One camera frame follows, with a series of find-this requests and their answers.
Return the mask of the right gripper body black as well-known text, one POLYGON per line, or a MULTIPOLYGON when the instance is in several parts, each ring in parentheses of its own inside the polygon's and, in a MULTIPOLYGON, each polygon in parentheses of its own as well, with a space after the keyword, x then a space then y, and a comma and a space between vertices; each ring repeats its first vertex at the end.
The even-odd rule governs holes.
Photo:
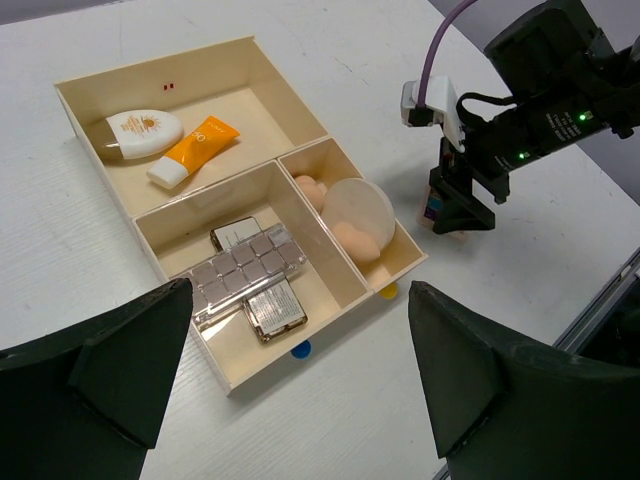
POLYGON ((563 107, 514 107, 492 120, 458 107, 464 139, 441 142, 439 164, 429 184, 444 199, 469 203, 478 182, 503 203, 510 194, 509 174, 565 147, 563 107))

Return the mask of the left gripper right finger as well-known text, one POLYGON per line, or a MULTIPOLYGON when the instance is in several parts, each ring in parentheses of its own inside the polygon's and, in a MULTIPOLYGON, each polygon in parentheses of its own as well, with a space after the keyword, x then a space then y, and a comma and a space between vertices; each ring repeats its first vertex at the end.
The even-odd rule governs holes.
POLYGON ((635 479, 639 372, 569 353, 416 281, 408 317, 453 479, 635 479))

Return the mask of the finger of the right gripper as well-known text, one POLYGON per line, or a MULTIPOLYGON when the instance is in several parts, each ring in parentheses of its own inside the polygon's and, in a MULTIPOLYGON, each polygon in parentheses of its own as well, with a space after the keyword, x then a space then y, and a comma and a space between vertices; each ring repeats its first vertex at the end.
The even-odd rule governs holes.
POLYGON ((472 182, 462 184, 440 180, 432 187, 441 199, 433 231, 489 231, 495 228, 495 214, 473 195, 472 182))

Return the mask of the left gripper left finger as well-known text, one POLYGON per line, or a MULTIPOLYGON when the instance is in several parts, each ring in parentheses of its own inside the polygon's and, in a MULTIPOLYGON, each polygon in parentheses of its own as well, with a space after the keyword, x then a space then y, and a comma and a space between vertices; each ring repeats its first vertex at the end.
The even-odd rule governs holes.
POLYGON ((189 280, 1 353, 4 479, 137 479, 191 321, 189 280))

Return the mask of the colourful eyeshadow palette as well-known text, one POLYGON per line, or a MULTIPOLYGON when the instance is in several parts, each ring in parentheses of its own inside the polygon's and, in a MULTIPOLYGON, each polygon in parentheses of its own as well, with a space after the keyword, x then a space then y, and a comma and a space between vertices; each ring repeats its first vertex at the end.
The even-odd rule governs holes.
MULTIPOLYGON (((443 202, 440 195, 429 185, 427 185, 425 193, 422 197, 420 211, 417 216, 418 224, 435 233, 435 220, 442 207, 442 204, 443 202)), ((454 238, 461 243, 465 243, 468 240, 468 235, 462 231, 455 231, 438 235, 445 235, 454 238)))

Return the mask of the beige makeup sponge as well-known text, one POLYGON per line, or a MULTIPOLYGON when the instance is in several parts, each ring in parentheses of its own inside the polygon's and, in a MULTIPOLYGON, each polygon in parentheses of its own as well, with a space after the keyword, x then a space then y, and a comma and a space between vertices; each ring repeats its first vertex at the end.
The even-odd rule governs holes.
POLYGON ((294 178, 294 181, 313 208, 321 213, 325 203, 325 190, 308 175, 299 175, 294 178))
POLYGON ((355 263, 366 264, 380 257, 381 250, 375 239, 368 233, 357 230, 352 224, 338 222, 331 231, 355 263))

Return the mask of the round white powder puff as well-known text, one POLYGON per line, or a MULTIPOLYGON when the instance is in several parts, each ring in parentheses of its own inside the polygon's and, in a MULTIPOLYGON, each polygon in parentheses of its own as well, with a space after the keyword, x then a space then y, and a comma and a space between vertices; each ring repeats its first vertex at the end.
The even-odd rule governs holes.
POLYGON ((393 239, 395 212, 384 191, 362 178, 346 178, 332 185, 325 197, 320 215, 328 228, 339 222, 373 237, 380 250, 393 239))

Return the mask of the nude eyeshadow palette clear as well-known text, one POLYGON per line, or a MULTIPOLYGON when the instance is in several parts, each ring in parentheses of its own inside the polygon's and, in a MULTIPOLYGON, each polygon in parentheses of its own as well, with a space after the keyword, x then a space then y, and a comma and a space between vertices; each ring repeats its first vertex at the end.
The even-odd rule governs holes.
POLYGON ((192 322, 209 326, 249 298, 285 279, 307 261, 289 230, 278 223, 179 273, 193 287, 192 322))

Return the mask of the orange sunscreen tube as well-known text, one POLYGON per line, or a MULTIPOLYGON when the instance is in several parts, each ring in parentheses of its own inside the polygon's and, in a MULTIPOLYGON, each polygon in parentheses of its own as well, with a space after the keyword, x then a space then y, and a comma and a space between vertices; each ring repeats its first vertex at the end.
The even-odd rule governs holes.
POLYGON ((148 179, 173 189, 229 146, 240 133, 216 117, 207 117, 146 172, 148 179))

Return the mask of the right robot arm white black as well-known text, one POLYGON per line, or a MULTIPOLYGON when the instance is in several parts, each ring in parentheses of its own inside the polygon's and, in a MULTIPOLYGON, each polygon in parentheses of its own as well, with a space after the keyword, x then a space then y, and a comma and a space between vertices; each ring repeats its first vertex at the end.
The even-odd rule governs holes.
POLYGON ((429 178, 441 200, 437 234, 494 229, 475 183, 502 204, 511 172, 606 129, 626 139, 639 125, 639 46, 615 51, 580 1, 537 5, 484 54, 510 94, 457 100, 463 148, 443 140, 429 178))

